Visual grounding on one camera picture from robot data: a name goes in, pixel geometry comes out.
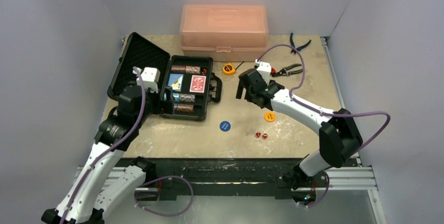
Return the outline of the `brown black chip stack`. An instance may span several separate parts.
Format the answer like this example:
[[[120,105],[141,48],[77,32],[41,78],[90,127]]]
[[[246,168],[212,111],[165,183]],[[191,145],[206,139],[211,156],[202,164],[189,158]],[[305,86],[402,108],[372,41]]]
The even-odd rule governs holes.
[[[177,113],[192,113],[194,111],[194,105],[190,104],[174,104],[174,111]]]

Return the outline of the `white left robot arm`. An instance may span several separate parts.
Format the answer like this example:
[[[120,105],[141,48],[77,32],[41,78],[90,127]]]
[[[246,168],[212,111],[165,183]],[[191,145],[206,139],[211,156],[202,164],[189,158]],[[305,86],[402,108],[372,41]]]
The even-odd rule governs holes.
[[[127,86],[94,138],[92,149],[72,188],[56,208],[47,209],[44,223],[104,223],[112,210],[138,186],[157,179],[156,165],[137,157],[123,174],[103,189],[109,174],[138,136],[142,123],[158,109],[160,95],[152,84]]]

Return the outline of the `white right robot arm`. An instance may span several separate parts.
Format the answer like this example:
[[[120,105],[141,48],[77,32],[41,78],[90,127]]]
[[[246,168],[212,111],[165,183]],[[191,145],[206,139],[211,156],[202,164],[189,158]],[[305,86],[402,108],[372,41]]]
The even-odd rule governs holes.
[[[358,127],[348,110],[333,111],[309,103],[291,94],[279,83],[267,83],[256,69],[239,75],[236,98],[244,98],[260,108],[287,115],[318,135],[319,149],[293,168],[294,182],[299,185],[308,185],[325,169],[342,167],[363,145]]]

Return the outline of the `blue tan chip stack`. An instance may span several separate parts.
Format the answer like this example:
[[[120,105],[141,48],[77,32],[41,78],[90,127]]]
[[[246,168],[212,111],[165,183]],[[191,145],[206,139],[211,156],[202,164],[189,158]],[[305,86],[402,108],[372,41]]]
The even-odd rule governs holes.
[[[194,94],[180,94],[179,101],[185,103],[194,103],[196,101],[196,96]]]

